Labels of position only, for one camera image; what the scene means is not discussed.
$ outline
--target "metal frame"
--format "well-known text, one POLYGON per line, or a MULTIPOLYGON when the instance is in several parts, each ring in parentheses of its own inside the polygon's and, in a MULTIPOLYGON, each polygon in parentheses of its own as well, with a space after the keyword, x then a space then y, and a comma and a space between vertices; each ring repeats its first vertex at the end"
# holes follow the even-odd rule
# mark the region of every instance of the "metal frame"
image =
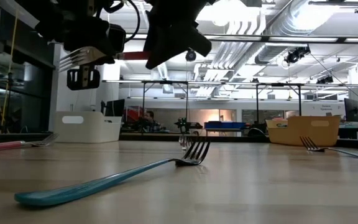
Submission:
MULTIPOLYGON (((280 86, 288 86, 292 91, 294 91, 298 95, 298 104, 299 104, 299 116, 302 116, 302 99, 301 99, 301 83, 277 83, 280 84, 280 86), (298 92, 295 91, 293 86, 298 87, 298 92)), ((259 93, 262 92, 262 90, 266 89, 267 86, 271 85, 268 83, 257 83, 256 84, 256 123, 259 124, 259 93), (259 86, 264 85, 265 87, 259 91, 259 86)))
MULTIPOLYGON (((212 42, 260 42, 260 43, 293 43, 293 44, 358 44, 358 36, 321 37, 321 36, 277 36, 277 35, 231 35, 205 34, 212 42)), ((147 34, 136 34, 134 40, 146 40, 147 34)))
MULTIPOLYGON (((187 81, 169 81, 169 80, 144 80, 142 81, 143 83, 143 96, 142 96, 142 117, 144 118, 144 114, 145 114, 145 108, 144 108, 144 103, 145 103, 145 94, 147 93, 147 91, 149 89, 151 89, 156 83, 159 83, 160 85, 173 85, 173 84, 184 84, 186 85, 186 120, 187 120, 187 109, 188 109, 188 101, 189 101, 189 94, 188 94, 188 90, 189 90, 189 84, 187 81), (147 83, 152 83, 152 85, 150 87, 148 87, 148 89, 146 89, 146 84, 147 83)), ((143 129, 143 123, 142 123, 142 131, 141 131, 142 135, 144 134, 144 129, 143 129)))

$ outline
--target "wooden table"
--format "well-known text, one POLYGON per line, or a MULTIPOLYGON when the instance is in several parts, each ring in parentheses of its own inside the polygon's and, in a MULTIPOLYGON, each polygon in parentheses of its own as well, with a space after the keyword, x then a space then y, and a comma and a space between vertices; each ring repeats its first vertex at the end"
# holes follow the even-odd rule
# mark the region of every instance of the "wooden table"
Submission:
POLYGON ((358 159, 267 143, 213 142, 201 166, 166 164, 57 207, 13 200, 183 153, 139 141, 0 151, 0 223, 358 223, 358 159))

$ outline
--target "camera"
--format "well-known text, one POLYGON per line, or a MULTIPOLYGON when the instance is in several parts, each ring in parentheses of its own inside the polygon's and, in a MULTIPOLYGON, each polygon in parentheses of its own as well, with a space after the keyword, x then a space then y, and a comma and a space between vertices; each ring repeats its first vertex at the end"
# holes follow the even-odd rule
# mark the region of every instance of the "camera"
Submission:
POLYGON ((186 61, 194 62, 196 60, 196 52, 194 50, 189 49, 186 54, 186 61))

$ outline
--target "computer monitor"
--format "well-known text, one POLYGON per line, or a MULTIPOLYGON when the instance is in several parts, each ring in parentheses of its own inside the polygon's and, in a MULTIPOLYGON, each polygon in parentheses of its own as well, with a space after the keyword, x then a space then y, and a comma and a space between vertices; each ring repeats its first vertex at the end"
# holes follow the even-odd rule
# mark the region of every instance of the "computer monitor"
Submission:
POLYGON ((346 121, 358 122, 358 102, 345 98, 346 121))
POLYGON ((105 116, 123 116, 125 100, 114 100, 106 103, 105 116))

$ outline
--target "fork tines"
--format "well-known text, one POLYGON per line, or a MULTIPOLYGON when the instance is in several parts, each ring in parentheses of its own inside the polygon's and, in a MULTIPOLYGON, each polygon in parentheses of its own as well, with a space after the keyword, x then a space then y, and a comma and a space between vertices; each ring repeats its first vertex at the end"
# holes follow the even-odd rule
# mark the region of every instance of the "fork tines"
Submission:
POLYGON ((303 146, 313 152, 324 152, 324 149, 320 149, 309 137, 300 136, 303 146))
POLYGON ((202 142, 202 144, 201 141, 198 141, 198 139, 193 141, 190 148, 186 151, 186 154, 182 157, 183 161, 177 161, 178 166, 183 166, 183 165, 188 166, 189 163, 192 163, 193 165, 198 165, 205 159, 211 141, 207 139, 207 137, 203 139, 204 141, 202 142))
POLYGON ((50 144, 51 142, 53 142, 54 140, 56 140, 56 138, 59 137, 59 134, 58 133, 53 133, 51 134, 50 136, 46 137, 44 140, 42 140, 40 142, 41 145, 44 145, 44 144, 50 144))
POLYGON ((89 51, 90 47, 82 47, 80 49, 74 50, 70 54, 61 58, 59 64, 59 72, 64 72, 75 66, 90 63, 90 61, 88 60, 89 51))

